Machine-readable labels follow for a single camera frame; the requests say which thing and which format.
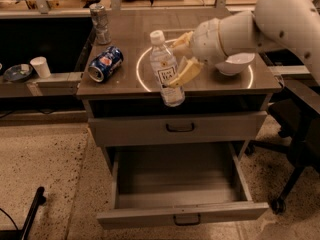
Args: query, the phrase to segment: black drawer handle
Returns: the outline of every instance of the black drawer handle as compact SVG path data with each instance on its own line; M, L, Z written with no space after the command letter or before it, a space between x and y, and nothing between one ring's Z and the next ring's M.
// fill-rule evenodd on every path
M169 124L166 124L166 128L168 132L192 132L194 130L194 123L191 123L190 125L186 127L174 127L170 126Z
M200 213L197 214L197 221L184 222L184 223L178 222L177 216L173 215L173 221L174 221L174 224L176 224L176 226L179 226L179 227L182 227L182 226L197 226L197 225L199 225L201 223L201 215L200 215Z

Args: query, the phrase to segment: blue can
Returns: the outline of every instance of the blue can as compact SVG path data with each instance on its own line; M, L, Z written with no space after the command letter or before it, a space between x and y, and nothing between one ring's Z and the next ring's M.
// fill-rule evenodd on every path
M122 64L122 52L115 46L109 46L93 59L88 68L89 76L96 82L109 79L115 70Z

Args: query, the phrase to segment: closed drawer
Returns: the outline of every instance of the closed drawer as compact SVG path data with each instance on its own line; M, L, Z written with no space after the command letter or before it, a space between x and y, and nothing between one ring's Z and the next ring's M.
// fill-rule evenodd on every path
M267 113L112 117L89 119L100 147L254 139Z
M112 207L98 214L104 229L252 220L268 209L252 201L227 142L114 152Z

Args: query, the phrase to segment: concrete floor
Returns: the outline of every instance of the concrete floor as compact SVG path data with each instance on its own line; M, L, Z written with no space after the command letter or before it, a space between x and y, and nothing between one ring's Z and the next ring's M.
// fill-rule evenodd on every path
M104 231L96 220L110 202L111 176L83 112L19 114L0 119L0 208L21 228L34 193L45 188L30 240L95 239L320 239L320 180L306 169L287 198L287 211L267 210L255 221ZM267 118L259 139L282 142ZM254 201L277 196L292 171L286 158L256 148L241 167ZM0 213L0 230L13 229Z

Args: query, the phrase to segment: clear bottle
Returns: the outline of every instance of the clear bottle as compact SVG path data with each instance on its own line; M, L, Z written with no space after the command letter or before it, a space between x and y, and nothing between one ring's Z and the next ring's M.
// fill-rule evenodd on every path
M102 4L91 4L90 13L93 26L96 30L98 44L108 44L111 42L110 32L108 29L108 15Z
M171 49L165 44L164 34L161 30L150 34L152 50L150 63L160 87L160 93L164 104L169 107L179 106L185 99L183 88L170 88L165 86L170 78L177 72L177 61Z

